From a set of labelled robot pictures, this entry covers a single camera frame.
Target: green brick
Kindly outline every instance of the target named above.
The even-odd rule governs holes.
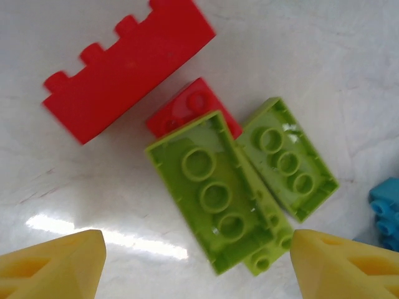
[[[256,170],[249,161],[244,158],[243,169],[246,176],[252,184],[252,188],[256,190],[258,196],[258,209],[267,215],[271,222],[271,230],[273,239],[261,247],[257,252],[246,257],[244,263],[253,275],[259,275],[269,269],[281,255],[286,253],[291,247],[291,240],[294,230],[287,221],[284,213],[280,210],[279,205],[275,202],[272,195],[265,187],[263,181],[258,176]]]
[[[149,146],[147,155],[217,274],[274,241],[274,216],[253,189],[220,112],[212,112]]]
[[[303,222],[338,182],[281,98],[270,98],[237,139],[275,198]]]

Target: white surface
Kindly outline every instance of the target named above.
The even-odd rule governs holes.
[[[238,119],[281,95],[342,187],[303,225],[354,238],[367,192],[399,173],[397,0],[198,0],[217,37],[80,147],[41,106],[42,82],[76,73],[86,46],[116,41],[145,0],[0,3],[0,254],[83,227],[105,229],[104,298],[300,298],[285,255],[253,278],[215,277],[143,150],[144,120],[203,76]]]

